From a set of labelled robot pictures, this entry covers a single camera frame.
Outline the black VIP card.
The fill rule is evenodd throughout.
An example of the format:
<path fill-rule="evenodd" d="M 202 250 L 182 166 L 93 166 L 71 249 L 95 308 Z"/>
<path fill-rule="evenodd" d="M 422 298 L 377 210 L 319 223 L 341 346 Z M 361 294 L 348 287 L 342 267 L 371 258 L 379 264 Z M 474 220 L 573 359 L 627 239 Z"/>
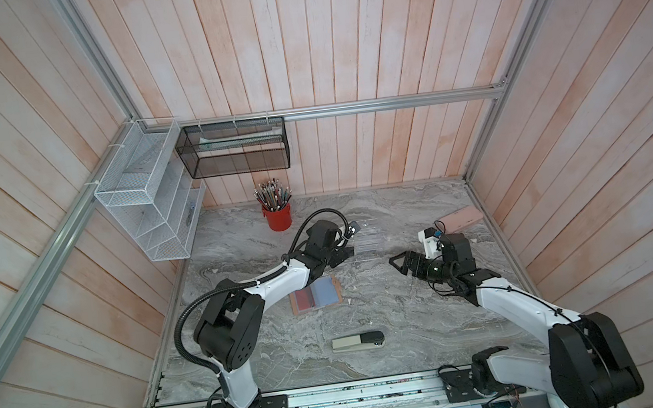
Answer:
<path fill-rule="evenodd" d="M 350 221 L 345 232 L 345 237 L 351 239 L 360 229 L 361 228 L 356 221 Z"/>

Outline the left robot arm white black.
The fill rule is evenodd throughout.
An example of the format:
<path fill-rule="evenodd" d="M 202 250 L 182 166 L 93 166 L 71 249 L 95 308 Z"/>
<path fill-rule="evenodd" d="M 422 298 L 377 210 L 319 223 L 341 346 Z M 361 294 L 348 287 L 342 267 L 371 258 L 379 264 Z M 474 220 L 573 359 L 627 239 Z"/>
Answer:
<path fill-rule="evenodd" d="M 250 281 L 224 280 L 185 309 L 183 319 L 205 305 L 192 334 L 203 355 L 189 356 L 188 360 L 217 375 L 224 402 L 231 408 L 251 408 L 259 402 L 261 393 L 250 357 L 264 312 L 310 286 L 328 267 L 337 267 L 350 258 L 354 248 L 349 243 L 358 231 L 358 223 L 347 220 L 342 226 L 324 219 L 302 227 L 299 233 L 306 233 L 307 239 L 294 240 L 273 270 Z"/>

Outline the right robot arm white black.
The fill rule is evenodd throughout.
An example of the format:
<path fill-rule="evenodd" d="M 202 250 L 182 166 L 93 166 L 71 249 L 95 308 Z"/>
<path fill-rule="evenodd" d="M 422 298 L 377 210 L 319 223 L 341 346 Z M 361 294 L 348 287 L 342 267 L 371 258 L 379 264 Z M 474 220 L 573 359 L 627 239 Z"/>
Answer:
<path fill-rule="evenodd" d="M 495 346 L 474 354 L 476 394 L 496 400 L 530 388 L 557 397 L 563 408 L 617 408 L 643 393 L 644 380 L 611 318 L 560 308 L 478 267 L 461 233 L 442 234 L 437 249 L 432 255 L 404 251 L 389 263 L 441 297 L 461 297 L 503 316 L 547 349 L 533 356 Z"/>

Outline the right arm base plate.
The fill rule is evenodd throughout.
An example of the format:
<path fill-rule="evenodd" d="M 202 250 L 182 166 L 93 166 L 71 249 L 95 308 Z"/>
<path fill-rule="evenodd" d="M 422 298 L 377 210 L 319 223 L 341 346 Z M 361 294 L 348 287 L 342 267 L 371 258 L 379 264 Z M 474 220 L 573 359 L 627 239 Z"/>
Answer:
<path fill-rule="evenodd" d="M 460 369 L 457 366 L 441 366 L 437 371 L 443 384 L 449 403 L 461 404 L 468 401 L 504 399 L 526 393 L 524 386 L 495 385 L 477 388 L 475 378 L 470 369 Z"/>

